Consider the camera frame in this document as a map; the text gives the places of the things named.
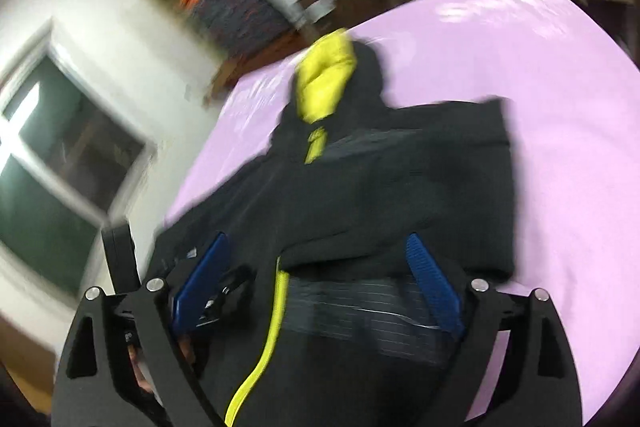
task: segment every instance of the dark glass pane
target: dark glass pane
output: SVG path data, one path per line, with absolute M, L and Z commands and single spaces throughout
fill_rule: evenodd
M 0 171 L 0 241 L 18 258 L 75 295 L 97 232 L 9 158 Z
M 25 104 L 31 108 L 35 100 L 20 136 L 63 180 L 107 212 L 143 144 L 96 107 L 49 57 L 20 86 L 5 117 L 20 117 Z

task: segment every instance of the yellow zipper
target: yellow zipper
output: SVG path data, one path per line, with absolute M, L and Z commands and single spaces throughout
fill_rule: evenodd
M 242 403 L 251 392 L 254 385 L 258 382 L 271 360 L 271 355 L 273 355 L 273 350 L 275 349 L 276 341 L 278 340 L 278 334 L 280 333 L 282 318 L 284 317 L 288 286 L 289 274 L 280 270 L 280 259 L 278 259 L 276 264 L 276 284 L 273 293 L 273 311 L 271 312 L 271 323 L 269 324 L 267 341 L 264 343 L 264 350 L 262 351 L 260 360 L 258 360 L 254 370 L 238 388 L 236 394 L 229 403 L 229 407 L 226 409 L 225 424 L 227 427 L 231 427 L 233 425 L 236 416 L 238 415 L 238 411 L 242 407 Z

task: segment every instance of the pink table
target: pink table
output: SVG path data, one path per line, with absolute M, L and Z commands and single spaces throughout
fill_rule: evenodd
M 640 346 L 639 71 L 569 0 L 417 0 L 351 34 L 379 49 L 389 105 L 511 99 L 519 202 L 516 275 L 506 289 L 551 293 L 586 422 Z M 298 59 L 238 84 L 169 220 L 268 147 Z M 495 384 L 495 354 L 472 415 Z

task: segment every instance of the silver bolt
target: silver bolt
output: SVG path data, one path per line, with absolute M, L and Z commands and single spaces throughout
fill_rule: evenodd
M 471 288 L 477 292 L 486 292 L 489 289 L 489 283 L 484 279 L 473 279 L 471 281 Z
M 97 299 L 100 296 L 100 288 L 98 288 L 98 286 L 91 286 L 91 288 L 84 292 L 84 296 L 88 301 Z
M 549 295 L 549 292 L 546 291 L 544 288 L 536 288 L 533 291 L 533 295 L 536 296 L 536 299 L 543 302 L 548 301 L 551 298 Z
M 146 289 L 150 292 L 157 292 L 164 288 L 164 281 L 159 277 L 154 277 L 146 282 Z

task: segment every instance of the window frame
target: window frame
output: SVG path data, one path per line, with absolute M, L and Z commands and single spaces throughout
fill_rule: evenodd
M 97 280 L 100 268 L 105 256 L 100 230 L 110 225 L 116 224 L 126 217 L 127 209 L 132 202 L 137 188 L 143 182 L 146 172 L 156 158 L 157 148 L 153 141 L 127 120 L 124 114 L 106 103 L 106 100 L 92 87 L 90 78 L 83 78 L 78 73 L 78 68 L 74 65 L 72 54 L 62 41 L 56 38 L 53 31 L 53 22 L 47 23 L 27 44 L 22 52 L 12 62 L 6 73 L 0 76 L 0 139 L 11 143 L 10 150 L 13 158 L 24 168 L 33 178 L 60 203 L 64 204 L 73 213 L 92 223 L 98 228 L 98 233 L 94 239 L 93 246 L 87 257 L 84 268 L 84 275 L 79 287 L 79 292 L 75 298 L 59 289 L 53 283 L 46 280 L 23 263 L 20 258 L 9 250 L 0 241 L 0 266 L 6 264 L 13 270 L 19 272 L 29 283 L 42 288 L 48 295 L 53 296 L 66 306 L 75 308 L 79 299 L 82 298 L 86 288 L 94 285 Z M 46 163 L 23 142 L 17 133 L 14 133 L 8 124 L 8 120 L 2 115 L 2 111 L 15 96 L 19 87 L 24 83 L 36 65 L 48 56 L 56 67 L 87 96 L 101 111 L 108 115 L 130 136 L 143 144 L 143 150 L 136 158 L 133 165 L 127 172 L 116 197 L 111 203 L 108 212 L 104 212 L 91 201 L 87 200 L 71 185 L 68 185 Z

